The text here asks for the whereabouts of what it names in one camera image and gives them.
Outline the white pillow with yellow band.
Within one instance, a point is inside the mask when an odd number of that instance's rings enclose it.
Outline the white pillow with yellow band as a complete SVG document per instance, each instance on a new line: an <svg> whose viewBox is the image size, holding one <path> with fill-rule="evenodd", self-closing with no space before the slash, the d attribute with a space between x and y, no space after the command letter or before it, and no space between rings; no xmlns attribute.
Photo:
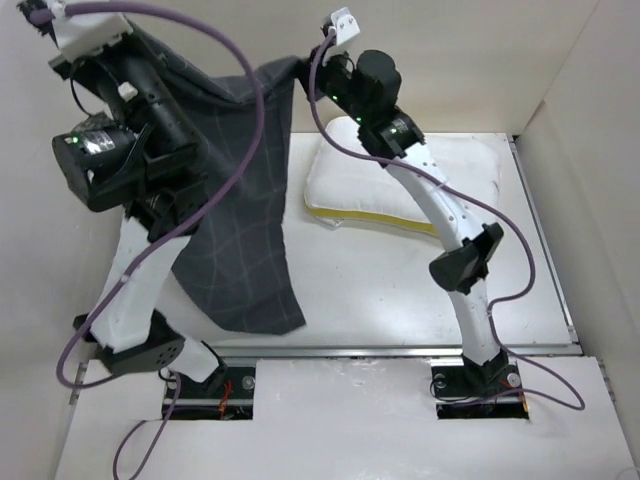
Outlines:
<svg viewBox="0 0 640 480"><path fill-rule="evenodd" d="M425 139L454 189L498 206L501 160L496 148L471 134L427 133ZM358 220L436 234L409 193L381 166L347 156L326 141L312 162L304 201L312 215L334 227Z"/></svg>

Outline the dark grey checked pillowcase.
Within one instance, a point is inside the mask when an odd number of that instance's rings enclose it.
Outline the dark grey checked pillowcase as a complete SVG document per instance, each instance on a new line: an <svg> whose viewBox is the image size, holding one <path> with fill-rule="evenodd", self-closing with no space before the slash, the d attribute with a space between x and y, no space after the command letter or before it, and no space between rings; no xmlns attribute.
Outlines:
<svg viewBox="0 0 640 480"><path fill-rule="evenodd" d="M206 189L214 195L237 170L254 136L255 94L247 77L210 77L147 32L162 79L203 137ZM218 327L284 335L303 327L283 235L294 85L302 59L271 60L255 71L265 120L241 178L201 220L173 265L192 303Z"/></svg>

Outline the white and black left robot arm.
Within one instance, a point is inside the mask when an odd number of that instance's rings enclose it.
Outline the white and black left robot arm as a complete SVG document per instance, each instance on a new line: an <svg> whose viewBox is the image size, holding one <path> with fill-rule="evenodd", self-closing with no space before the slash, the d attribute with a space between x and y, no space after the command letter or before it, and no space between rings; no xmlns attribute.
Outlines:
<svg viewBox="0 0 640 480"><path fill-rule="evenodd" d="M161 369L198 394L217 394L225 367L205 343L157 309L177 257L205 205L204 140L141 40L125 39L61 73L99 96L107 112L57 135L52 150L70 191L91 211L122 210L119 242L98 304L74 320L115 377Z"/></svg>

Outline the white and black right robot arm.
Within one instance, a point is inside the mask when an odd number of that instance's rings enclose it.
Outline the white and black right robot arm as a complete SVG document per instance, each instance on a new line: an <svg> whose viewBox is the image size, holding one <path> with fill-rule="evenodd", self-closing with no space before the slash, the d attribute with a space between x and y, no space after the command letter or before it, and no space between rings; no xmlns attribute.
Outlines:
<svg viewBox="0 0 640 480"><path fill-rule="evenodd" d="M462 396L492 394L508 366L488 319L485 278L504 231L487 224L453 195L416 123L396 104L401 76L393 59L367 50L356 61L328 54L321 44L310 59L311 101L326 95L358 126L357 138L409 193L436 229L444 249L429 265L453 304L462 337Z"/></svg>

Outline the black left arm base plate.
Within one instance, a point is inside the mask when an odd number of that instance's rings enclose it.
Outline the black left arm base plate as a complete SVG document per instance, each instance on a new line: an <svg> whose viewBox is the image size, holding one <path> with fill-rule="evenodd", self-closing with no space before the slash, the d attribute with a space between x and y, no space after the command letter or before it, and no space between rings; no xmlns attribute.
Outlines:
<svg viewBox="0 0 640 480"><path fill-rule="evenodd" d="M231 382L229 399L232 401L252 401L256 385L255 365L228 366L220 381L214 383L215 389L198 384L185 375L180 375L182 387L179 399L182 401L220 401L226 390L225 386Z"/></svg>

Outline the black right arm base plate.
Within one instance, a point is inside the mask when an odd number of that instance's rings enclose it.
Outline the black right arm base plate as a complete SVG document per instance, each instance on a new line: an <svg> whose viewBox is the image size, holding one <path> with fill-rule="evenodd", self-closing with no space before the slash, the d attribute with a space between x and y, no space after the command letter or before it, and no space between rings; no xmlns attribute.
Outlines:
<svg viewBox="0 0 640 480"><path fill-rule="evenodd" d="M489 380L482 379L463 365L431 367L431 393L443 401L467 401L519 388L522 385L518 367L509 364Z"/></svg>

